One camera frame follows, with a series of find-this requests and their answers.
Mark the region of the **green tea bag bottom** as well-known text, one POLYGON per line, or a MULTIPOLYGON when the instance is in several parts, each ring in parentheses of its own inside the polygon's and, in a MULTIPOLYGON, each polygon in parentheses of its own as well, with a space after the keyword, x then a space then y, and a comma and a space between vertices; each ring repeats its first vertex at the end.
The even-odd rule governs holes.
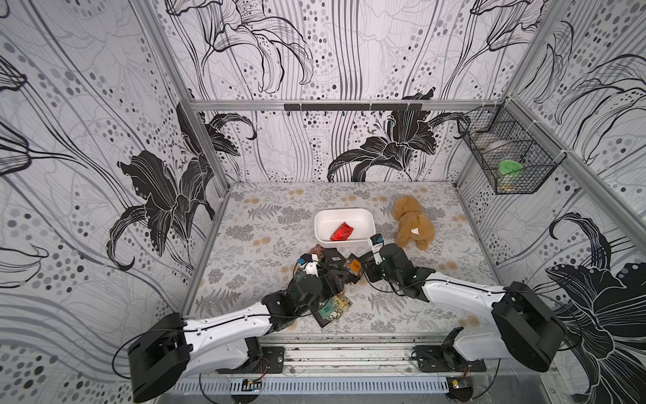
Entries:
POLYGON ((313 317, 321 328, 325 328, 330 323, 340 319, 343 314, 352 307, 353 303, 344 294, 333 296, 325 303, 321 303, 318 311, 313 317))

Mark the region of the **orange label tea bag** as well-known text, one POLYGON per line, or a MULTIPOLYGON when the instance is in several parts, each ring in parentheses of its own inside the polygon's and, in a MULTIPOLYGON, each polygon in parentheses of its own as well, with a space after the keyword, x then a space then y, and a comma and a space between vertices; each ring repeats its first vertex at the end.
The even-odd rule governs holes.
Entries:
POLYGON ((360 281, 362 276, 362 264, 358 260, 358 257, 354 254, 350 254, 347 258, 343 269, 348 273, 347 283, 357 284, 360 281))

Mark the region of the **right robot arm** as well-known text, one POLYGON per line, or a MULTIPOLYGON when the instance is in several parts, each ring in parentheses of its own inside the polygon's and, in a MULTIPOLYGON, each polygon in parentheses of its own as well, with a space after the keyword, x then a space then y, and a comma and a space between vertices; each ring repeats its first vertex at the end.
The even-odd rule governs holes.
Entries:
POLYGON ((499 286, 455 279, 415 266, 393 243, 374 245, 359 262, 372 282, 387 281, 406 297, 457 307, 486 320, 487 328, 452 332, 445 339, 447 349, 463 360, 513 359, 545 372, 565 341, 565 324, 523 283, 499 286))

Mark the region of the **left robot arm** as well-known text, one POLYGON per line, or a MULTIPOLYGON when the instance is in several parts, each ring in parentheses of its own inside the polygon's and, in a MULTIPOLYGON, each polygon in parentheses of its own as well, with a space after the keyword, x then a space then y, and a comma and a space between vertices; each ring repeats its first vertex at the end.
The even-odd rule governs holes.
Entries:
POLYGON ((259 338, 324 307, 339 292, 333 277, 298 274, 288 287, 239 311, 186 320, 171 313, 126 345, 132 400, 148 402, 184 377, 216 370, 254 370, 259 338))

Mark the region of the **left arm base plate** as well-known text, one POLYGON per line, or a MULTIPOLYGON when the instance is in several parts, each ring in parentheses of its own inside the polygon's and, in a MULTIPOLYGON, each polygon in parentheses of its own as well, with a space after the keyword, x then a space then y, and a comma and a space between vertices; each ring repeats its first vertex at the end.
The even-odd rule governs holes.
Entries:
POLYGON ((284 368, 285 348, 261 347, 247 350, 249 358, 234 370, 218 370, 219 374, 250 375, 250 374, 281 374, 284 368))

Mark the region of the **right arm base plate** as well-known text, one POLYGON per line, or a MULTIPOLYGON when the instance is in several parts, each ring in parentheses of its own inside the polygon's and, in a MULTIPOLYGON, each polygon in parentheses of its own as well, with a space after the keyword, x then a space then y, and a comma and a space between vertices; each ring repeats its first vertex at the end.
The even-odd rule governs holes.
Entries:
POLYGON ((439 345, 418 345, 413 348, 411 359, 423 373, 455 372, 468 375, 486 372, 483 360, 467 361, 453 348, 439 345))

